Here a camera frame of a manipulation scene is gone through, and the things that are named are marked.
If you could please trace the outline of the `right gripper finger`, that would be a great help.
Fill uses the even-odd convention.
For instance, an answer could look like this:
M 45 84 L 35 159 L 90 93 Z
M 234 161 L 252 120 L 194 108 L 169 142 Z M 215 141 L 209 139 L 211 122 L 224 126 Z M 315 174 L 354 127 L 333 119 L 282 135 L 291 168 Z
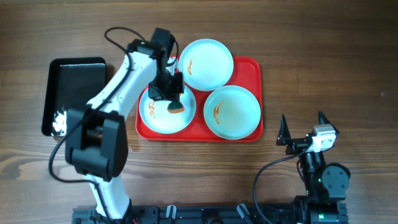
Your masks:
M 285 116 L 282 114 L 281 120 L 280 120 L 280 129 L 279 133 L 277 135 L 277 140 L 276 140 L 276 145 L 277 146 L 286 146 L 291 143 L 291 135 L 290 131 L 286 122 Z
M 318 122 L 319 124 L 330 124 L 335 130 L 335 134 L 340 133 L 340 131 L 327 119 L 327 117 L 324 115 L 324 113 L 321 110 L 318 112 Z

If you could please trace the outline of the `green and orange sponge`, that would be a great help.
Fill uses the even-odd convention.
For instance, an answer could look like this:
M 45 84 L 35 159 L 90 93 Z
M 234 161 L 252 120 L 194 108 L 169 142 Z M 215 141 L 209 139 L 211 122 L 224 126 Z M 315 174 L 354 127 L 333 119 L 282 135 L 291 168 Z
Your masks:
M 167 106 L 167 111 L 169 113 L 181 113 L 185 111 L 183 104 L 179 100 L 171 101 Z

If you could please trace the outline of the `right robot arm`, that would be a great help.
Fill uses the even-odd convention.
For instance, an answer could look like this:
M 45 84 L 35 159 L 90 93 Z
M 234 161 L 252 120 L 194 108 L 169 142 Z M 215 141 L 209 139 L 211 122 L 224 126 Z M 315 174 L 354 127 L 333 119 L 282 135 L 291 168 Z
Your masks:
M 288 156 L 298 157 L 298 168 L 306 196 L 296 196 L 293 205 L 294 223 L 348 223 L 346 199 L 351 173 L 339 163 L 327 164 L 323 153 L 335 146 L 339 131 L 318 112 L 318 125 L 304 138 L 292 138 L 285 119 L 281 117 L 276 144 L 286 146 Z

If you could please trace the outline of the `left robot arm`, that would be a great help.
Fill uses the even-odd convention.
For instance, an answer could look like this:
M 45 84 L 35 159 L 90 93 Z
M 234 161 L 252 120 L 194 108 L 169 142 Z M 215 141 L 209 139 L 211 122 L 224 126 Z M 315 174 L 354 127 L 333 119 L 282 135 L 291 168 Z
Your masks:
M 122 47 L 124 60 L 108 84 L 84 107 L 67 111 L 65 160 L 83 175 L 81 183 L 90 184 L 97 205 L 89 208 L 87 218 L 74 223 L 137 223 L 131 199 L 124 189 L 121 172 L 127 161 L 126 120 L 143 90 L 154 101 L 166 100 L 170 113 L 184 111 L 180 95 L 184 80 L 173 72 L 177 61 L 170 58 L 178 43 L 170 31 L 156 28 L 152 38 L 139 36 Z

